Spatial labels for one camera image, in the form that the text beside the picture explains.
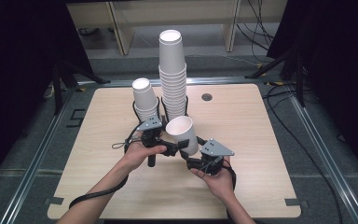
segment stack of paper cups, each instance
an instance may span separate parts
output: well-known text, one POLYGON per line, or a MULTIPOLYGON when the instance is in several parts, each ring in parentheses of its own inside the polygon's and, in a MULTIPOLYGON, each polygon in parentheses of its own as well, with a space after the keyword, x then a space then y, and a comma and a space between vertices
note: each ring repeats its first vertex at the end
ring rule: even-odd
POLYGON ((158 114, 158 99, 147 78, 141 77, 132 82, 135 111, 141 121, 158 114))
POLYGON ((182 36, 167 30, 159 35, 159 77, 169 120, 186 113, 186 62, 182 36))

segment tabletop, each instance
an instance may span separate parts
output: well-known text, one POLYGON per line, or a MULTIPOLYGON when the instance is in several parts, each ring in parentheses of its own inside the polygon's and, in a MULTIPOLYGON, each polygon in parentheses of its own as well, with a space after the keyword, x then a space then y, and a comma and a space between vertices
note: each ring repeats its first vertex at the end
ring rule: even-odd
MULTIPOLYGON (((161 88, 153 87, 157 96, 161 88)), ((187 114, 196 135, 213 138, 235 152, 231 165, 237 173, 235 193, 251 217, 298 217, 298 205, 286 205, 296 194, 272 130, 269 116, 254 84, 187 86, 187 114), (210 94, 212 100, 202 99, 210 94)), ((123 155, 122 143, 138 124, 132 111, 132 88, 98 89, 79 130, 51 204, 50 218, 60 218, 69 203, 85 194, 123 155)), ((167 134, 163 139, 170 140, 167 134)), ((180 157, 157 155, 130 173, 125 187, 115 193, 101 218, 219 219, 226 208, 206 184, 186 169, 180 157)))

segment forearm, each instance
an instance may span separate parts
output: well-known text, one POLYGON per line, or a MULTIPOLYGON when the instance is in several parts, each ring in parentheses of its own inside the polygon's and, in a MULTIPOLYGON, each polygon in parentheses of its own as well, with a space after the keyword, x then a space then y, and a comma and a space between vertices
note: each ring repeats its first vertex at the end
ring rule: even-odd
POLYGON ((235 197, 235 194, 228 195, 227 197, 221 199, 221 201, 236 224, 255 223, 238 201, 237 197, 235 197))
MULTIPOLYGON (((119 162, 87 193, 111 189, 117 186, 130 171, 131 169, 119 162)), ((95 223, 112 196, 113 193, 75 204, 62 216, 58 223, 95 223)))

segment person's left hand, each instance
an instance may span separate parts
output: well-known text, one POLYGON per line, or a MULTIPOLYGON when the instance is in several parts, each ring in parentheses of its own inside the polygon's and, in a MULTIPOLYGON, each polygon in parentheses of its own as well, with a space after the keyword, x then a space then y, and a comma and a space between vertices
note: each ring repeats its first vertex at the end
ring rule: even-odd
POLYGON ((165 150, 167 150, 165 146, 145 147, 142 142, 133 142, 120 162, 123 162, 132 171, 138 168, 148 156, 162 153, 165 150))

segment person's right arm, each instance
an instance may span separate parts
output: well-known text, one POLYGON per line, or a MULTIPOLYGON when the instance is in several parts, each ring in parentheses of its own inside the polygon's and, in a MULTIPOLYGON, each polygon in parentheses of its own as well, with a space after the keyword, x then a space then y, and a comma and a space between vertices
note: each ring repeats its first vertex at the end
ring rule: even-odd
MULTIPOLYGON (((225 157, 225 166, 229 166, 229 157, 225 157)), ((221 169, 217 175, 205 175, 202 171, 191 169, 191 173, 203 179, 211 193, 227 208, 236 224, 255 223, 235 196, 231 173, 221 169)))

